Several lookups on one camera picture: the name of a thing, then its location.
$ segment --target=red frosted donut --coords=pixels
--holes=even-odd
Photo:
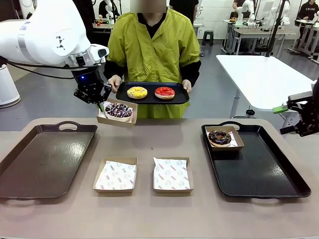
[[[159,87],[155,90],[155,96],[162,100],[171,100],[175,96],[175,91],[169,87]]]

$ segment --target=brown tray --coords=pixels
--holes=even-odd
[[[77,129],[60,129],[73,124]],[[67,193],[96,125],[35,126],[0,163],[0,198],[59,198]]]

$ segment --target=green jacket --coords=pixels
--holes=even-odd
[[[172,9],[151,39],[137,13],[119,17],[112,31],[108,61],[128,68],[125,81],[182,83],[179,67],[199,61],[199,44],[190,20]],[[182,118],[183,105],[139,105],[138,118]]]

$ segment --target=donut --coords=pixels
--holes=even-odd
[[[127,93],[130,98],[135,100],[143,99],[148,95],[147,89],[143,87],[132,87]]]
[[[213,130],[209,133],[208,139],[213,146],[228,147],[230,145],[231,136],[225,131]]]
[[[105,115],[110,120],[127,122],[132,117],[132,110],[120,103],[112,103],[105,107]]]
[[[155,90],[155,96],[162,100],[171,100],[175,96],[175,91],[169,87],[159,87]]]

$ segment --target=person's right hand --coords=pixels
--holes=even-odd
[[[118,75],[114,75],[109,79],[108,83],[112,85],[112,93],[116,93],[118,91],[121,81],[122,78]]]

